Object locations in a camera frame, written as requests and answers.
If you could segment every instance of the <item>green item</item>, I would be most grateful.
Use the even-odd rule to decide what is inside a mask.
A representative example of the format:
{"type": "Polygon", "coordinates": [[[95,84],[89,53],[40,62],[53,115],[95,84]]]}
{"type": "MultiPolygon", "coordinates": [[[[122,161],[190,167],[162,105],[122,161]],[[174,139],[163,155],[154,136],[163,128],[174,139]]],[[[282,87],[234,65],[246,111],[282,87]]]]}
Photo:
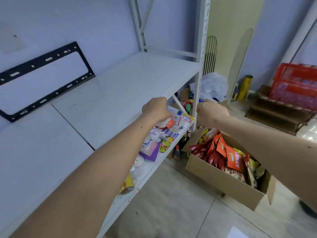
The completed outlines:
{"type": "Polygon", "coordinates": [[[187,113],[189,113],[189,111],[191,110],[191,108],[192,108],[192,106],[191,106],[189,103],[186,104],[185,109],[186,109],[187,113]]]}

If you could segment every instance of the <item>person's left hand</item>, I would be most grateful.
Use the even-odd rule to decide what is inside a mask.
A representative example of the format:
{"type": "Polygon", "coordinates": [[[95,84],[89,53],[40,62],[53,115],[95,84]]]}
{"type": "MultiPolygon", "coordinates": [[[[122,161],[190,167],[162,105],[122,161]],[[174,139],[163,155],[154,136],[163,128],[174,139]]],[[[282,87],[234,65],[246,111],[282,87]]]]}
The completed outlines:
{"type": "Polygon", "coordinates": [[[164,121],[172,117],[172,113],[166,110],[166,106],[165,97],[152,98],[142,107],[142,114],[156,122],[164,121]]]}

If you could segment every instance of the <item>black shoe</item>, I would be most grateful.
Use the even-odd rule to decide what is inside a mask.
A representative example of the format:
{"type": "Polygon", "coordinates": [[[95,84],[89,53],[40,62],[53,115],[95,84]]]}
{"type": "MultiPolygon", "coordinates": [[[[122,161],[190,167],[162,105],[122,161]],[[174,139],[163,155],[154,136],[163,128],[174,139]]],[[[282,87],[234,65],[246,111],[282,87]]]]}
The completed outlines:
{"type": "Polygon", "coordinates": [[[310,217],[314,218],[317,220],[317,213],[313,211],[307,204],[305,204],[303,201],[299,201],[299,204],[303,208],[303,211],[310,217]]]}

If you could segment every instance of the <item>hand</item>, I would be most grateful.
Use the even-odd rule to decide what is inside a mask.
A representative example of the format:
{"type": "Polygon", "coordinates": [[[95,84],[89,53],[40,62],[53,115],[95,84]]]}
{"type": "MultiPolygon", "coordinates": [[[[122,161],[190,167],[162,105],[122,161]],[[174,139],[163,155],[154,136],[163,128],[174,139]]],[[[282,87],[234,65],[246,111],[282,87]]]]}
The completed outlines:
{"type": "Polygon", "coordinates": [[[166,110],[167,99],[165,97],[153,98],[142,107],[142,114],[155,120],[155,123],[172,117],[172,113],[166,110]]]}
{"type": "Polygon", "coordinates": [[[208,128],[220,128],[221,121],[230,117],[227,108],[209,99],[197,105],[197,114],[199,123],[208,128]]]}

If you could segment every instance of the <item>vent grille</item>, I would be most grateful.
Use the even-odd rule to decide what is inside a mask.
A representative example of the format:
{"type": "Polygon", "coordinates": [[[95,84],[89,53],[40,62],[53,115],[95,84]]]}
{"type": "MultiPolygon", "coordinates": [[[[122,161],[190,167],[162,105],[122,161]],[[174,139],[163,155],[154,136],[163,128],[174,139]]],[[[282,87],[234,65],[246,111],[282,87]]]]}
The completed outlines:
{"type": "Polygon", "coordinates": [[[215,36],[209,36],[207,37],[207,40],[206,40],[203,75],[212,73],[214,71],[216,56],[217,56],[217,39],[215,36]]]}

